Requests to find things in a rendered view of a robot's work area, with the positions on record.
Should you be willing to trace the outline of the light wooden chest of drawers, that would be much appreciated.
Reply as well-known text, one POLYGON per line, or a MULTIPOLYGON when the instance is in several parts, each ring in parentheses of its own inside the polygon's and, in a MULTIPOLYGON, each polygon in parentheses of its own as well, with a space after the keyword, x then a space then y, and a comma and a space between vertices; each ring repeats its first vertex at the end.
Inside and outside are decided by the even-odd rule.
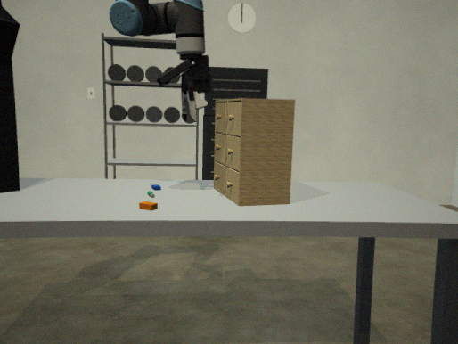
POLYGON ((215 162, 240 171, 238 206, 290 204, 290 182, 295 100, 236 98, 216 103, 241 100, 241 134, 216 130, 216 133, 241 137, 240 169, 215 159, 215 162))

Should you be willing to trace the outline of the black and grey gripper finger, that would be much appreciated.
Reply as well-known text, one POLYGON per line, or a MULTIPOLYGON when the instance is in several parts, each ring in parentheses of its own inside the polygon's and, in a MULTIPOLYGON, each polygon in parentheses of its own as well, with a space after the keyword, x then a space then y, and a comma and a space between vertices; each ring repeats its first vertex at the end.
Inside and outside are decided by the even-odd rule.
POLYGON ((184 94, 181 89, 181 98, 182 98, 182 115, 184 117, 184 120, 186 120, 187 117, 187 110, 189 110, 189 103, 187 100, 187 94, 184 94))
POLYGON ((186 89, 187 89, 187 100, 189 103, 190 114, 191 114, 192 119, 195 122, 197 122, 196 110, 207 107, 208 102, 201 99, 199 93, 193 92, 192 83, 190 82, 190 79, 186 79, 186 89))

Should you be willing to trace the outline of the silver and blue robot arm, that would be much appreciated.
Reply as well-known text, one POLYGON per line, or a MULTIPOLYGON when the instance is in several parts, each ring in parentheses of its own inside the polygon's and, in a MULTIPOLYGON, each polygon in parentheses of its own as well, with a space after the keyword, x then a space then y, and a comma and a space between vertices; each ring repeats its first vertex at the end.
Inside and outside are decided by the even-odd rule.
MULTIPOLYGON (((115 0, 110 8, 110 22, 118 33, 135 37, 176 33, 176 53, 205 53, 202 0, 173 0, 149 4, 149 0, 115 0)), ((166 85, 170 79, 192 66, 189 59, 157 81, 166 85)))

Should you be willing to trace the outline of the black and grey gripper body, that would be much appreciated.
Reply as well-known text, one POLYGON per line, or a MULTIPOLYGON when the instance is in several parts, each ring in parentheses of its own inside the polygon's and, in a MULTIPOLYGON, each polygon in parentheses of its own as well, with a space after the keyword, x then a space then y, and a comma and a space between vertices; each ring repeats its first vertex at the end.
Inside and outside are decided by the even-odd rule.
POLYGON ((200 53, 184 53, 180 54, 180 60, 187 60, 181 59, 187 58, 193 61, 191 68, 189 68, 186 72, 181 74, 181 87, 182 92, 187 94, 186 89, 186 79, 190 79, 190 82, 193 82, 193 92, 204 93, 211 91, 210 86, 210 74, 209 74, 209 56, 202 55, 200 53), (192 74, 200 74, 200 75, 192 75, 192 74))

